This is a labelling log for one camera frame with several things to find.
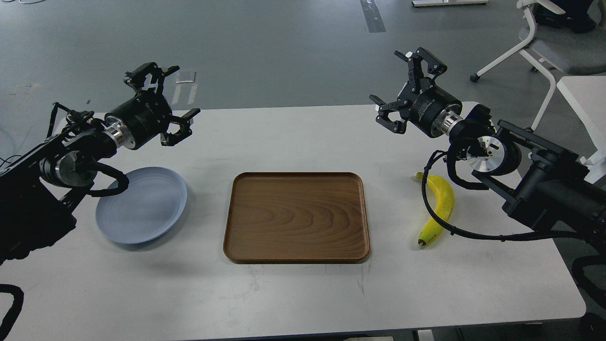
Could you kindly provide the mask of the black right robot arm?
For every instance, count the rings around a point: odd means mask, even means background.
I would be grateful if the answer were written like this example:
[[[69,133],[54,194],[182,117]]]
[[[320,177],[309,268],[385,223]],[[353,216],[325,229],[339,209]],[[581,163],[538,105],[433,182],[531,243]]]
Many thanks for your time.
[[[447,151],[431,155],[422,173],[426,184],[433,164],[444,158],[448,177],[469,190],[493,190],[505,200],[502,210],[530,233],[482,235],[444,222],[426,203],[432,218],[451,234],[476,240],[535,241],[576,238],[605,252],[605,192],[586,181],[588,168],[578,156],[528,129],[501,119],[493,125],[487,106],[476,104],[462,117],[463,103],[436,84],[447,66],[419,47],[395,56],[408,66],[397,99],[375,95],[377,123],[404,134],[412,123],[426,136],[448,136]]]

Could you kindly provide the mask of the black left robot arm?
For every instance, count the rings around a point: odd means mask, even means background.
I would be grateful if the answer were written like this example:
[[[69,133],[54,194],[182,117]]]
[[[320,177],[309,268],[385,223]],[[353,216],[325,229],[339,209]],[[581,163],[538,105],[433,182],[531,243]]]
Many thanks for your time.
[[[146,63],[127,72],[134,97],[107,112],[76,111],[54,103],[46,139],[1,170],[1,261],[21,260],[49,247],[76,226],[74,210],[85,196],[116,196],[127,190],[125,173],[101,162],[121,147],[137,150],[156,136],[174,146],[192,134],[199,108],[174,115],[164,81],[179,71]]]

